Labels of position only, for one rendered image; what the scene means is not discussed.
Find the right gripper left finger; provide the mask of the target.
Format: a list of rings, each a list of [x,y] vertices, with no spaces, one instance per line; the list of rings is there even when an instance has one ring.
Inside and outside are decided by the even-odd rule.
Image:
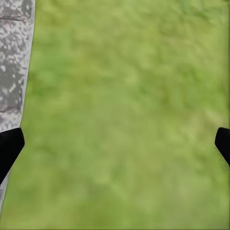
[[[0,133],[0,185],[25,146],[21,128]]]

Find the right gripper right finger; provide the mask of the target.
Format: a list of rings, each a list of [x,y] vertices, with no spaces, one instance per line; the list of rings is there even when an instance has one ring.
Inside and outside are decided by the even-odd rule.
[[[215,138],[215,145],[230,166],[230,129],[220,127]]]

